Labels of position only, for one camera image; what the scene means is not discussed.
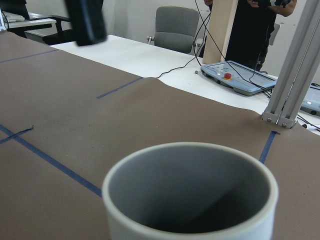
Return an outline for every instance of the cable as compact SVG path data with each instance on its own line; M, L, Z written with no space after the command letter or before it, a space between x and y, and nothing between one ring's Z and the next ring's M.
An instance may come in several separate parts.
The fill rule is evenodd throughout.
M319 87L320 88L320 85L318 83L315 83L315 82L311 83L311 86L313 86L313 88L314 87Z
M195 56L194 58L192 58L190 61L188 61L184 66L176 67L176 68L173 68L173 69L171 69L171 70L169 70L169 71L163 72L163 73L161 73L160 76L158 76L158 77L156 77L156 78L158 79L158 78L160 78L162 75L168 74L168 73L170 73L170 72L173 71L173 70L183 69L184 67L186 67L186 66L188 65L188 63L190 63L190 62L191 62L192 60L194 60L195 58L196 58L196 56Z
M198 29L198 32L196 33L196 35L195 35L195 37L194 37L195 40L197 39L198 34L199 34L201 28L202 28L203 26L206 27L206 26L209 24L210 16L211 16L211 14L209 13L208 16L205 18L205 20L202 22L201 26L200 26L199 29ZM199 61L199 59L198 59L198 54L199 54L199 51L201 50L201 48L203 47L203 45L204 45L204 43L205 43L205 37L206 37L206 29L204 29L204 33L203 33L203 37L202 37L202 43L201 43L201 46L199 47L199 49L198 49L197 52L196 52L195 44L193 44L193 53L194 53L194 56L195 56L195 58L196 58L196 60L197 60L197 62L198 62L198 64L199 64L200 66L202 66L202 64L200 63L200 61Z
M198 7L198 4L197 4L197 1L196 1L196 0L194 0L194 1L195 1L195 5L196 5L198 11L200 12L199 7ZM275 16L278 14L278 11L279 11L279 8L280 8L280 7L281 7L281 6L279 5L278 8L277 8L277 11L276 11L275 14L274 14ZM269 32L270 24L268 25L268 28L267 28L267 30L266 30L266 35L265 35L265 42L266 42L266 43L268 42L268 32ZM270 90L269 90L269 89L266 89L265 87L263 87L263 86L261 86L261 85L259 85L259 84L256 84L256 83L254 83L254 82L251 80L251 79L254 77L255 73L256 73L256 68L257 68L257 65L258 65L258 62L259 62L260 55L261 55L261 53L262 53L262 49L260 50L260 52L259 52L259 54L258 54L258 58L257 58L256 64L255 64L255 68L254 68L254 70L253 70L252 76L249 78L249 80L246 80L246 79L229 63L229 61L226 60L226 57L223 55L222 51L220 50L220 48L218 47L216 41L214 40L213 36L211 35L210 31L208 30L207 25L205 25L205 30L207 30L209 36L211 37L213 43L215 44L215 46L216 46L216 48L217 48L217 50L219 51L219 53L220 53L220 55L223 57L223 59L226 61L226 63L227 63L244 81L246 81L247 83L250 83L250 84L252 84L252 85L254 85L254 86L258 87L258 88L260 88L261 90L263 90L263 91L262 91L263 94L265 94L268 98L271 98L272 89L270 89Z
M196 8L197 8L198 12L200 13L200 9L199 9L199 6L198 6L197 1L194 0L194 2L195 2L195 5L196 5ZM207 28L207 25L204 25L204 27L205 27L205 30L207 30L209 36L211 37L211 39L212 39L213 43L215 44L216 49L219 51L220 55L223 57L224 60L226 60L226 57L223 55L223 53L222 53L222 51L220 50L219 46L217 45L215 39L214 39L213 36L211 35L209 29ZM263 94L265 94L268 98L271 98L271 94L268 92L268 91L269 91L268 89L266 89L265 87L260 86L260 85L258 85L258 84L256 84L256 83L252 82L251 80L245 79L245 78L229 63L228 60L226 61L226 63L227 63L244 81L246 81L247 83L250 83L250 84L256 86L257 88L260 88L260 89L262 90L262 93L263 93Z
M302 117L302 116L300 116L299 114L297 114L297 118L298 118L299 120L301 120L301 121L305 122L306 124L309 124L309 125L311 125L311 126L315 127L315 128L316 128L316 130L317 130L318 132L320 132L320 127L318 127L318 126L316 126L316 125L314 125L314 124L310 123L309 121L307 121L305 118L303 118L303 117Z
M205 18L205 20L202 22L202 24L201 24L201 26L199 27L199 29L198 29L198 31L197 31L197 33L196 33L196 35L195 35L195 37L194 37L194 39L197 39L197 36L198 36L198 34L199 34L199 32L200 32L200 30L201 30L201 28L202 28L202 26L207 26L207 24L209 23L209 21L207 22L207 23L205 23L205 21L207 21L208 19L210 19L210 15L211 14L209 14L206 18ZM171 71L173 71L173 70L177 70L177 69L183 69L183 68L185 68L192 60L194 60L194 59L196 59L197 60L197 62L199 63L199 65L200 66L202 66L202 64L199 62L199 60L198 60L198 57L197 57L197 55L198 55L198 53L199 53L199 51L200 51L200 49L201 49L201 47L202 47L202 45L204 44L204 41L202 41L202 44L201 44L201 46L199 47L199 49L198 49L198 51L196 52L196 49L195 49L195 42L193 42L193 52L194 52L194 58L192 58L190 61L188 61L184 66L180 66L180 67L176 67L176 68L173 68L173 69L171 69L171 70L169 70L169 71L166 71L166 72L163 72L163 73L161 73L161 75L160 76L158 76L157 77L157 79L158 78L160 78L162 75L164 75L164 74L168 74L168 73L170 73Z

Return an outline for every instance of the cup rim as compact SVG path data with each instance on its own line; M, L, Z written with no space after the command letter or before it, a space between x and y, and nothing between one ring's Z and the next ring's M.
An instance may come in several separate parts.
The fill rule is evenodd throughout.
M142 154L151 152L160 148L169 148L169 147L178 147L178 146L202 146L207 148L215 148L218 150L224 150L233 154L236 154L240 157L243 157L247 161L251 162L255 167L257 167L266 177L268 186L270 188L270 194L268 196L268 199L265 203L265 205L251 218L226 229L212 231L212 232L201 232L201 233L178 233L178 232L169 232L169 231L163 231L154 229L151 227L148 227L146 225L143 225L141 223L138 223L131 218L124 215L113 203L110 195L109 195L109 185L110 181L117 172L121 166L126 164L128 161L130 161L132 158ZM143 148L141 150L138 150L136 152L133 152L129 154L128 156L121 159L119 162L117 162L107 173L107 175L104 178L103 184L102 184L102 199L104 202L105 207L108 210L108 214L111 214L118 222L122 223L127 228L131 229L134 232L137 233L143 233L146 236L154 237L157 236L159 239L167 239L170 237L170 239L181 239L183 236L186 240L194 240L197 238L198 240L207 239L207 237L210 237L212 240L220 239L221 237L232 237L239 235L241 233L245 233L247 231L250 231L250 229L253 229L255 226L259 225L268 215L270 212L272 212L275 209L275 206L277 204L279 197L279 189L278 184L276 182L276 179L274 175L271 173L271 171L259 160L254 158L253 156L244 153L240 150L223 146L219 144L213 144L213 143L205 143L205 142L169 142L169 143L163 143L159 145L149 146L146 148Z

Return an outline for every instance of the black chair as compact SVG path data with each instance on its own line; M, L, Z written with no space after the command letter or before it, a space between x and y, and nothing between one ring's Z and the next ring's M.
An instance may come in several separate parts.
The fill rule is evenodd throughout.
M63 44L76 41L72 29L62 29L62 22L71 22L70 18L57 15L50 15L49 18L56 21L55 27L57 32L51 35L43 36L42 41L44 41L48 45Z

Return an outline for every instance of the person's arm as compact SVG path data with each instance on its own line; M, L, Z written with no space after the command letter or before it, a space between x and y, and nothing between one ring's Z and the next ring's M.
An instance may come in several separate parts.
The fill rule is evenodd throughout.
M284 17L290 16L297 5L297 0L291 0L285 7L282 6L268 6L267 8L274 13L280 14Z
M282 6L268 6L267 8L277 14L280 14L284 17L288 17L289 15L291 15L294 10L295 7L297 5L297 1L298 0L291 0L285 7ZM248 4L253 7L253 8L258 8L258 2L254 1L254 0L247 0Z

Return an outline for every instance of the gray office chair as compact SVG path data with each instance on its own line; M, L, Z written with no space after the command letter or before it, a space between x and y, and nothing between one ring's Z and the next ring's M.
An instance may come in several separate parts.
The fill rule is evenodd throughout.
M199 21L196 10L161 6L156 10L155 34L148 36L148 42L165 49L188 54L191 52Z

